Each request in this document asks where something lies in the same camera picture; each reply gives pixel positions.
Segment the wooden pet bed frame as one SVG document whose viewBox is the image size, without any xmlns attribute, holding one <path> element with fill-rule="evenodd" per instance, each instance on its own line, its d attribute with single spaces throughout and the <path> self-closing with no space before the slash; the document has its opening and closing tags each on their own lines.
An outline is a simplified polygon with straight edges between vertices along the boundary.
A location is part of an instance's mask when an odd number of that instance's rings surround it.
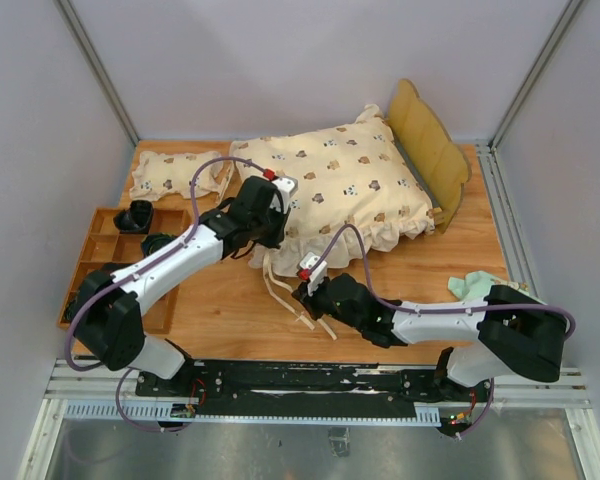
<svg viewBox="0 0 600 480">
<path fill-rule="evenodd" d="M 409 79 L 397 82 L 386 120 L 429 188 L 430 197 L 437 202 L 433 213 L 436 229 L 446 232 L 462 205 L 465 186 L 472 176 L 467 156 Z"/>
</svg>

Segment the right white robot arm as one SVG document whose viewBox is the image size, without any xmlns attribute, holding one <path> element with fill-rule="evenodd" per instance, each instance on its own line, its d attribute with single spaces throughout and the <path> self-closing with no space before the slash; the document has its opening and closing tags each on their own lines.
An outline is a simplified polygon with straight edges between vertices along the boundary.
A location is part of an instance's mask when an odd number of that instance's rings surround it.
<svg viewBox="0 0 600 480">
<path fill-rule="evenodd" d="M 505 285 L 477 299 L 417 304 L 376 297 L 349 274 L 306 280 L 292 293 L 309 316 L 329 316 L 382 347 L 449 341 L 433 375 L 435 392 L 454 400 L 468 387 L 516 374 L 553 383 L 571 322 L 565 312 Z"/>
</svg>

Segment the cream animal print mattress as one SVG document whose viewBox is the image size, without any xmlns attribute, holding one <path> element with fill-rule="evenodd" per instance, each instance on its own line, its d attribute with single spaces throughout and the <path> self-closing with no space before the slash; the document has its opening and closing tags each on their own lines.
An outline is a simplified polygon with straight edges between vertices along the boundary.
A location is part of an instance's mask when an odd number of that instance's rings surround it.
<svg viewBox="0 0 600 480">
<path fill-rule="evenodd" d="M 309 252 L 345 268 L 370 250 L 391 251 L 401 237 L 434 229 L 433 203 L 399 153 L 380 108 L 370 104 L 350 123 L 312 132 L 231 143 L 241 179 L 270 169 L 296 180 L 284 240 L 258 247 L 249 264 L 262 272 L 269 294 L 292 315 L 281 294 L 292 288 Z"/>
</svg>

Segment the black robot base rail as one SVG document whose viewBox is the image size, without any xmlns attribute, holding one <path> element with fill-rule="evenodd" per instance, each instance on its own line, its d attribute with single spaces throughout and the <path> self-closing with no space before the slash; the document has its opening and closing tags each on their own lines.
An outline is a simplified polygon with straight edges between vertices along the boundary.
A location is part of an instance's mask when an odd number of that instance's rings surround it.
<svg viewBox="0 0 600 480">
<path fill-rule="evenodd" d="M 484 382 L 459 386 L 433 368 L 229 360 L 187 360 L 169 380 L 142 371 L 135 393 L 200 401 L 202 413 L 382 417 L 413 413 L 418 403 L 488 398 Z"/>
</svg>

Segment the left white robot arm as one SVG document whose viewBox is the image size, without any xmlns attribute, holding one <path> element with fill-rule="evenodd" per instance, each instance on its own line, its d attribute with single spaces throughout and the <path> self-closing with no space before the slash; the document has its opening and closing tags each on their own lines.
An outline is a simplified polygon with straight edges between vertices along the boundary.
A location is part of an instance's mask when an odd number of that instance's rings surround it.
<svg viewBox="0 0 600 480">
<path fill-rule="evenodd" d="M 279 247 L 297 182 L 272 172 L 247 178 L 238 194 L 199 215 L 180 236 L 143 260 L 111 274 L 95 271 L 79 287 L 68 330 L 111 371 L 159 377 L 170 394 L 187 393 L 194 371 L 172 343 L 146 333 L 145 314 L 200 270 L 237 257 L 246 246 Z"/>
</svg>

